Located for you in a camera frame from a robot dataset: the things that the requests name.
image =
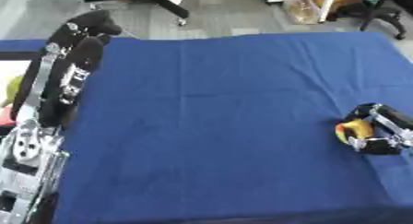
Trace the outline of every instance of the blue tablecloth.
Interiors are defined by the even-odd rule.
[[[413,115],[412,79],[369,32],[116,39],[67,132],[55,223],[412,223],[410,156],[365,157],[334,133],[365,102]]]

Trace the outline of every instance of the table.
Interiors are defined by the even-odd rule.
[[[66,134],[55,223],[411,223],[408,155],[364,157],[334,125],[366,101],[413,115],[412,78],[371,32],[115,39]]]

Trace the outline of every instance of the chair wheel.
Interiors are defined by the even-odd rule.
[[[188,21],[186,19],[178,18],[178,26],[179,27],[184,27],[187,23],[188,23]]]
[[[395,18],[395,19],[397,19],[397,20],[400,20],[400,19],[402,18],[402,15],[401,15],[401,14],[395,14],[395,15],[393,16],[393,18]]]
[[[406,38],[406,33],[400,33],[395,35],[395,38],[398,39],[399,41],[402,41]]]
[[[337,21],[338,20],[338,14],[330,14],[327,16],[327,21]]]

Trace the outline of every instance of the yellow ball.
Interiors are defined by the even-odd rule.
[[[345,129],[351,129],[357,139],[366,139],[374,136],[374,130],[368,122],[355,119],[348,123],[336,125],[336,135],[338,139],[345,144],[348,144]]]
[[[10,103],[13,103],[16,95],[18,94],[18,89],[20,88],[21,80],[23,76],[14,77],[11,79],[6,87],[6,100],[2,103],[1,107],[5,107]]]

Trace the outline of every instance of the white pole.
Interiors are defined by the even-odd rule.
[[[333,5],[334,0],[324,0],[323,6],[320,12],[320,22],[325,22],[327,19],[328,13],[330,12],[330,8]]]

